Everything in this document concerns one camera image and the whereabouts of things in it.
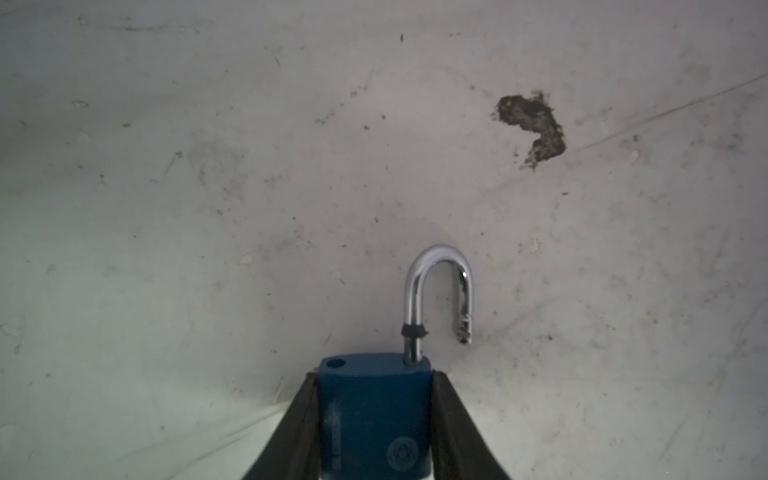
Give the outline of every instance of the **padlock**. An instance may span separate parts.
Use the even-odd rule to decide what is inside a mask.
[[[364,353],[323,359],[317,372],[323,480],[416,480],[431,472],[429,405],[432,367],[422,355],[424,282],[433,266],[455,266],[453,330],[472,342],[472,270],[453,247],[435,245],[406,277],[404,354]]]

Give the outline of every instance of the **padlock shackle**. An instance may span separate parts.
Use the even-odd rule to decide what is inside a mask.
[[[406,277],[406,315],[403,327],[405,361],[418,365],[422,361],[423,318],[422,300],[424,282],[429,271],[438,263],[450,262],[454,266],[456,288],[455,320],[453,332],[459,343],[472,343],[473,286],[472,269],[466,257],[449,245],[433,245],[413,260]]]

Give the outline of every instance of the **padlock body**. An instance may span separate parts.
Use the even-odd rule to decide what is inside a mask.
[[[430,473],[429,393],[424,358],[401,353],[332,356],[320,363],[323,480],[416,480]]]

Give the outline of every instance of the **white printed logo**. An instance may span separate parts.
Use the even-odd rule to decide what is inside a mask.
[[[386,460],[397,472],[407,472],[416,464],[418,458],[419,446],[411,437],[394,439],[386,449]]]

